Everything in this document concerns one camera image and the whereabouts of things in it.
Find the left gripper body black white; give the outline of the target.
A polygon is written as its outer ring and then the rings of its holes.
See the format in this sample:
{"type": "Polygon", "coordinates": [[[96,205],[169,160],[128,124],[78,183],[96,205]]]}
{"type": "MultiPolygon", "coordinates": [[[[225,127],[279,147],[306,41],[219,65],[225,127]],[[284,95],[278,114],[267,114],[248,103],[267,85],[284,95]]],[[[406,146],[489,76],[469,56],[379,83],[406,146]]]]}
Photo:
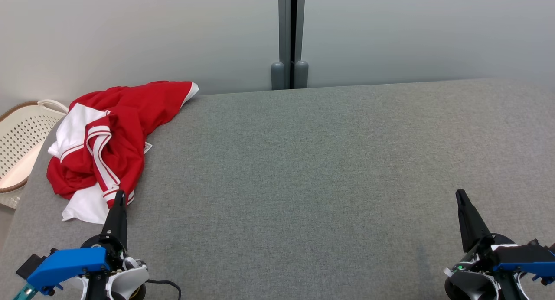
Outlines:
{"type": "Polygon", "coordinates": [[[143,300],[146,295],[146,282],[150,278],[147,264],[136,259],[127,251],[127,235],[99,234],[89,238],[81,248],[104,248],[106,267],[82,277],[88,282],[105,278],[106,300],[143,300]]]}

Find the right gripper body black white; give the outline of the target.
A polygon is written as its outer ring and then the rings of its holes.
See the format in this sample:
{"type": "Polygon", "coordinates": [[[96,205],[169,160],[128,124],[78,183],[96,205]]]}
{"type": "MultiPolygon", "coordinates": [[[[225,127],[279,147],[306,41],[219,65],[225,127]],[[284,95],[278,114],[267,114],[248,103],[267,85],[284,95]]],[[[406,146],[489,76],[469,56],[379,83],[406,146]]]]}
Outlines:
{"type": "Polygon", "coordinates": [[[496,261],[496,250],[516,248],[514,241],[500,234],[462,233],[464,257],[444,272],[445,292],[450,300],[528,300],[521,285],[522,270],[503,270],[496,261]]]}

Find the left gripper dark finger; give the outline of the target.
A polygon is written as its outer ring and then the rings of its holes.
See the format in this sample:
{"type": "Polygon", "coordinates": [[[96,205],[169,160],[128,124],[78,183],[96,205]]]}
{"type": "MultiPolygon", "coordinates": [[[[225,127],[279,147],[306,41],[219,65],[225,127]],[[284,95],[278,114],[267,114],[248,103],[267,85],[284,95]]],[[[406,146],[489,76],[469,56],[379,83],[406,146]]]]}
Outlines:
{"type": "Polygon", "coordinates": [[[116,192],[109,209],[102,236],[111,241],[118,240],[123,250],[127,250],[127,196],[121,189],[116,192]]]}

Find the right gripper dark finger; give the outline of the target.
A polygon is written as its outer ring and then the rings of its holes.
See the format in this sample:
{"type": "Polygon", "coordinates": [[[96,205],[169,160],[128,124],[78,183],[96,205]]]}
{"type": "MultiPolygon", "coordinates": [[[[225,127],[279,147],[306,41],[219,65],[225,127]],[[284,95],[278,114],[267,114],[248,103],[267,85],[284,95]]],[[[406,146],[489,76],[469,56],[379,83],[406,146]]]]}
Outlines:
{"type": "Polygon", "coordinates": [[[455,193],[460,226],[460,238],[465,253],[474,249],[483,253],[493,244],[493,235],[464,189],[455,193]]]}

